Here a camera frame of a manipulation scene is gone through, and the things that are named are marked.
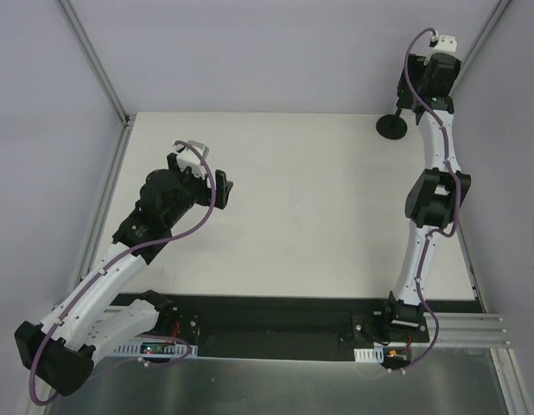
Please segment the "black phone stand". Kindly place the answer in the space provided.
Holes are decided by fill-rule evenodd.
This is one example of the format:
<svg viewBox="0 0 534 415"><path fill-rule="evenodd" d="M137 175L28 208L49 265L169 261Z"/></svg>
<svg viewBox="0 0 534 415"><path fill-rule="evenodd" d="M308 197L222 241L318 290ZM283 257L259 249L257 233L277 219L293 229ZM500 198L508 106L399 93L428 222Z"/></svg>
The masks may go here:
<svg viewBox="0 0 534 415"><path fill-rule="evenodd" d="M408 131L408 125L401 117L401 113L402 109L397 108L394 113L380 117L375 125L377 133L388 140L404 138Z"/></svg>

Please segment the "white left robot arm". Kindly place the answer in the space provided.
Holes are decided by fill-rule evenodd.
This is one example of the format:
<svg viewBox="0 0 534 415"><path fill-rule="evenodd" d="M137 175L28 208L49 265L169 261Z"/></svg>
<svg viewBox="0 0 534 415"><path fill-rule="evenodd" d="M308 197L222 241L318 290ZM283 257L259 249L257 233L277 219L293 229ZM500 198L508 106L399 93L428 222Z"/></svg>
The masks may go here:
<svg viewBox="0 0 534 415"><path fill-rule="evenodd" d="M37 396L37 380L66 397L130 338L165 335L173 342L181 334L175 306L154 290L140 294L114 317L100 318L120 291L177 239L172 229L188 210L199 205L213 211L228 203L232 181L225 171L210 170L200 152L180 149L169 154L167 162L167 168L148 174L134 209L76 289L40 322L25 321L16 329L16 346L29 370L29 393L37 405L46 404Z"/></svg>

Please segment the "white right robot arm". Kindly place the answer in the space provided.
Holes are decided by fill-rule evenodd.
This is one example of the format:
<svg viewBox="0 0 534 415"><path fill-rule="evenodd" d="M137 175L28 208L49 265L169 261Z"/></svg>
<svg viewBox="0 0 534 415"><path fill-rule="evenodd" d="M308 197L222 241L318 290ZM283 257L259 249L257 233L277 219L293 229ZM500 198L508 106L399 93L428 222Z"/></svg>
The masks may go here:
<svg viewBox="0 0 534 415"><path fill-rule="evenodd" d="M397 109L376 123L380 136L398 140L407 131L401 113L412 111L425 161L404 205L410 230L399 277L383 310L363 327L365 336L382 345L407 342L425 325L424 291L432 257L439 240L455 233L471 186L471 176L457 162L452 137L455 107L450 91L460 70L461 61L449 53L408 54L397 86Z"/></svg>

